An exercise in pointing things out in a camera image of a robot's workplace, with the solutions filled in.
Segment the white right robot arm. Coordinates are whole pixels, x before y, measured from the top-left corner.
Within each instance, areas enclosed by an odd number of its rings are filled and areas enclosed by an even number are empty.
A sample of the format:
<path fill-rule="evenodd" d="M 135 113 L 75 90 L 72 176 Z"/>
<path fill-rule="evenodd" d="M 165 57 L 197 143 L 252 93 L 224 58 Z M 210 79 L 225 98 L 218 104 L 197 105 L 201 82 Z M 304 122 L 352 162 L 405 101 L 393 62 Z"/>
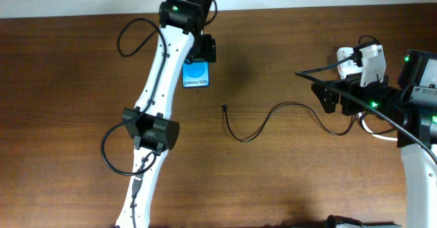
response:
<path fill-rule="evenodd" d="M 436 54 L 410 49 L 397 87 L 387 77 L 360 86 L 360 76 L 338 81 L 313 79 L 312 90 L 327 113 L 367 112 L 397 131 L 406 176 L 407 226 L 436 226 Z"/>

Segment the blue Galaxy smartphone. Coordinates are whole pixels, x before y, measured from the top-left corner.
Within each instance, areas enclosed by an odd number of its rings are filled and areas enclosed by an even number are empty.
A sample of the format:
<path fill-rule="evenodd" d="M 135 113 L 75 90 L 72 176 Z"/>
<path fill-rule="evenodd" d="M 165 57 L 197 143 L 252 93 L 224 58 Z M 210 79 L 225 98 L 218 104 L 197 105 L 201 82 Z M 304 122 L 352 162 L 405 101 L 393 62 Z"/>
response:
<path fill-rule="evenodd" d="M 209 63 L 206 61 L 184 63 L 182 66 L 184 88 L 200 88 L 210 85 Z"/>

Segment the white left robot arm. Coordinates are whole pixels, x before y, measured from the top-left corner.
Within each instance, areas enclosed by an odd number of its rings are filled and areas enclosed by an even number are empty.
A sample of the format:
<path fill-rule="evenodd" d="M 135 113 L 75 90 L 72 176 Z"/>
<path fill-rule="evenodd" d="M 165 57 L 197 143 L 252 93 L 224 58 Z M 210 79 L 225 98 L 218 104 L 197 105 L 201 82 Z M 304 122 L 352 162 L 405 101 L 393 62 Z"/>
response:
<path fill-rule="evenodd" d="M 130 178 L 119 228 L 149 227 L 150 210 L 160 169 L 175 146 L 180 125 L 171 120 L 173 96 L 185 64 L 216 61 L 214 38 L 203 32 L 212 21 L 215 0 L 166 0 L 154 25 L 158 43 L 147 82 L 132 109 L 122 112 L 121 125 L 133 142 L 132 171 L 109 168 Z"/>

